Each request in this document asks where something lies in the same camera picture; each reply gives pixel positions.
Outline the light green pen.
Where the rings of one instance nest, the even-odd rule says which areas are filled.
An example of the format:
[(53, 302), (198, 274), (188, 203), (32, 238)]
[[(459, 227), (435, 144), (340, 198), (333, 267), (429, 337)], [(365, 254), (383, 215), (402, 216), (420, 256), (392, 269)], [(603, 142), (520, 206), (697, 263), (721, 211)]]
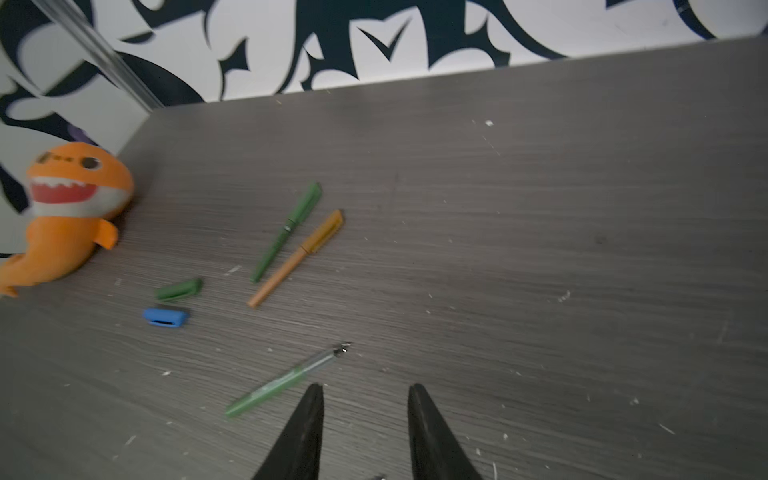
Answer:
[(282, 249), (282, 247), (285, 245), (286, 241), (288, 240), (290, 235), (293, 233), (295, 228), (296, 228), (296, 224), (294, 222), (287, 221), (284, 224), (280, 233), (277, 235), (275, 240), (266, 250), (264, 255), (261, 257), (261, 259), (257, 263), (256, 267), (252, 271), (250, 276), (251, 282), (257, 283), (260, 281), (260, 279), (263, 277), (263, 275), (265, 274), (265, 272), (267, 271), (271, 263), (276, 258), (277, 254)]

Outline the dark green pen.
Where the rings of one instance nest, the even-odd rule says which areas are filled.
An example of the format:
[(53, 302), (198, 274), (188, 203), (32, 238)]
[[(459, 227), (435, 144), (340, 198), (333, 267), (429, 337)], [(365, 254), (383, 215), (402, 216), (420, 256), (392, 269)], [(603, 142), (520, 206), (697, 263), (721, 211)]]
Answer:
[(255, 390), (244, 394), (241, 398), (229, 405), (225, 410), (228, 418), (237, 417), (246, 411), (255, 408), (270, 400), (284, 390), (292, 388), (297, 383), (303, 381), (310, 373), (324, 368), (333, 363), (337, 358), (343, 356), (352, 346), (351, 342), (341, 342), (333, 347), (321, 351), (302, 363), (293, 366), (286, 372), (278, 375), (269, 382), (259, 386)]

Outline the dark green pen cap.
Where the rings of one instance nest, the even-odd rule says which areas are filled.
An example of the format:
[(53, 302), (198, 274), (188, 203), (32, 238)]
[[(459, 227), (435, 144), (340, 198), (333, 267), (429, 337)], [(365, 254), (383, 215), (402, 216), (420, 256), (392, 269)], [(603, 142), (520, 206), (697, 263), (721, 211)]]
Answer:
[(198, 295), (202, 287), (203, 280), (201, 278), (194, 278), (158, 288), (154, 291), (154, 296), (160, 302), (173, 302)]

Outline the orange pen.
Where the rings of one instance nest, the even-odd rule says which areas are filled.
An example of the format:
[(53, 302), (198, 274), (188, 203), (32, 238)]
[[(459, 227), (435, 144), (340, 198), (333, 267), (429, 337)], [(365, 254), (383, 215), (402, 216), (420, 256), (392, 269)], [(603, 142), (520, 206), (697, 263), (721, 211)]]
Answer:
[(257, 308), (261, 305), (307, 256), (308, 252), (305, 249), (298, 248), (248, 300), (247, 305), (251, 308)]

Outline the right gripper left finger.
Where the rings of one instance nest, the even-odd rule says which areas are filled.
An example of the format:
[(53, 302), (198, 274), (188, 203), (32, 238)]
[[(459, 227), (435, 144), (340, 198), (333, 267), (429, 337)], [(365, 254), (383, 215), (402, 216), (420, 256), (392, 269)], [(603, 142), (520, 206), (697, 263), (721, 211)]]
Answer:
[(253, 480), (317, 480), (324, 425), (324, 395), (311, 384)]

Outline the light green pen cap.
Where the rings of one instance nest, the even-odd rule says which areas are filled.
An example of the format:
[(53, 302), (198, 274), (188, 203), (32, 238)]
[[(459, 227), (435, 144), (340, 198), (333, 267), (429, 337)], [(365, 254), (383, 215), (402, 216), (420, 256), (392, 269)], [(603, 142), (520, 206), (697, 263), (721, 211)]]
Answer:
[(285, 229), (292, 231), (297, 226), (301, 225), (321, 199), (322, 193), (321, 185), (318, 182), (313, 183), (289, 214), (286, 220)]

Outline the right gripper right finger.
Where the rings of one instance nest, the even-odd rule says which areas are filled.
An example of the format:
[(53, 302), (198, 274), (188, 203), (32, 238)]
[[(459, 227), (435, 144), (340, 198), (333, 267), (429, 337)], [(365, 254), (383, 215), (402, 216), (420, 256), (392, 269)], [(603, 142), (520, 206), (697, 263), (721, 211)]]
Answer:
[(407, 413), (414, 479), (481, 479), (422, 384), (410, 386)]

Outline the orange pen cap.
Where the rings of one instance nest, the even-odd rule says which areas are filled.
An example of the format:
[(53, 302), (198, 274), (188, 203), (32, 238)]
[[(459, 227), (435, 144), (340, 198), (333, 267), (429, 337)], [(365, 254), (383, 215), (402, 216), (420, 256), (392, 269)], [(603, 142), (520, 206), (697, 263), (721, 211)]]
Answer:
[(340, 209), (334, 210), (330, 216), (320, 225), (301, 245), (307, 254), (317, 252), (325, 245), (343, 226), (344, 216)]

